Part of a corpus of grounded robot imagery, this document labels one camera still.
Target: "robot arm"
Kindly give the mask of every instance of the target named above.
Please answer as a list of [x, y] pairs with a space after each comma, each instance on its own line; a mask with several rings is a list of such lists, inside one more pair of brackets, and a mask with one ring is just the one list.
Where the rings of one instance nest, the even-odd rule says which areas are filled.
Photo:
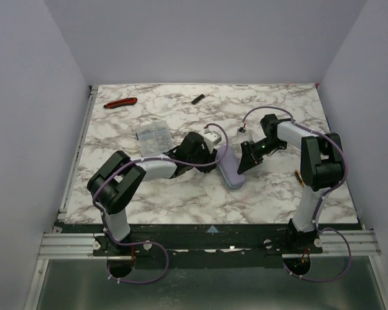
[[[154, 156], [162, 160], [144, 161], [143, 158], [140, 158], [142, 160], [140, 163], [130, 165], [122, 171], [118, 178], [111, 180], [99, 193], [98, 201], [103, 210], [102, 220], [114, 239], [123, 240], [130, 233], [125, 208], [141, 182], [160, 178], [176, 178], [192, 169], [178, 161], [196, 164], [212, 163], [217, 154], [214, 145], [220, 140], [221, 135], [216, 132], [207, 132], [203, 135], [189, 132], [179, 146], [160, 156]], [[114, 172], [135, 159], [130, 158], [121, 150], [115, 152], [89, 180], [87, 189], [91, 192], [92, 197]], [[196, 169], [209, 173], [215, 167], [216, 165], [208, 165]]]
[[[237, 173], [241, 174], [257, 166], [263, 161], [263, 156], [285, 150], [288, 144], [300, 149], [300, 171], [305, 186], [292, 223], [297, 232], [312, 232], [315, 230], [312, 217], [316, 204], [323, 192], [342, 179], [343, 159], [326, 139], [294, 126], [290, 119], [278, 119], [275, 114], [269, 114], [260, 121], [260, 125], [266, 137], [257, 142], [241, 143], [242, 158]], [[330, 133], [327, 136], [341, 147], [338, 134]]]

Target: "white wall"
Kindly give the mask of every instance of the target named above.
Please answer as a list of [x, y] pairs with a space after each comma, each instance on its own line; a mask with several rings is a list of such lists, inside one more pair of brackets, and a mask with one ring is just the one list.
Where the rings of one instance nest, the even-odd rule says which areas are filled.
[[365, 0], [45, 0], [90, 83], [315, 83]]
[[388, 0], [369, 0], [319, 88], [349, 158], [349, 185], [388, 271]]
[[88, 95], [44, 2], [0, 1], [0, 310], [23, 308]]

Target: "tabletop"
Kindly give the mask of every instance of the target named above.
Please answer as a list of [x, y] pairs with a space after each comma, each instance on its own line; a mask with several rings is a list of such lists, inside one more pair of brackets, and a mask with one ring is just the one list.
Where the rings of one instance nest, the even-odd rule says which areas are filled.
[[[196, 105], [191, 101], [206, 95]], [[122, 98], [137, 97], [130, 107], [104, 109]], [[297, 122], [328, 132], [329, 128], [314, 85], [199, 85], [145, 84], [101, 85], [87, 129], [78, 171], [67, 203], [65, 223], [101, 223], [86, 189], [91, 176], [117, 150], [131, 157], [141, 156], [135, 138], [140, 125], [164, 120], [174, 146], [190, 132], [217, 123], [227, 132], [237, 158], [244, 136], [237, 133], [244, 115], [262, 105], [287, 109]], [[250, 114], [248, 129], [254, 140], [264, 137], [259, 121], [265, 114], [286, 114], [258, 110]], [[203, 174], [192, 169], [172, 180], [143, 182], [126, 207], [129, 223], [287, 223], [302, 195], [294, 171], [300, 167], [300, 151], [292, 146], [265, 157], [262, 164], [245, 173], [246, 183], [235, 191], [224, 186], [215, 169]], [[327, 199], [320, 223], [357, 223], [347, 185]]]

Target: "red object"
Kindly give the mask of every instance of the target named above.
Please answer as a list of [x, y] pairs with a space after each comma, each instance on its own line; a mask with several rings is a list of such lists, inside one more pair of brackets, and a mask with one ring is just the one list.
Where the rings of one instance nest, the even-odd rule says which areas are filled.
[[112, 101], [103, 106], [104, 109], [115, 109], [126, 105], [134, 105], [138, 100], [135, 97]]

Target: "gray floor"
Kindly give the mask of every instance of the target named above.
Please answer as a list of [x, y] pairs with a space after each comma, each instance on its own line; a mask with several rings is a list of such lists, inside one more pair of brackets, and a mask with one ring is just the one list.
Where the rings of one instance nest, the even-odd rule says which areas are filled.
[[[346, 258], [318, 258], [308, 273], [328, 278]], [[140, 280], [158, 271], [135, 271]], [[49, 263], [38, 309], [385, 309], [367, 257], [355, 258], [350, 272], [327, 284], [299, 281], [282, 269], [173, 269], [150, 285], [107, 280], [105, 262]]]

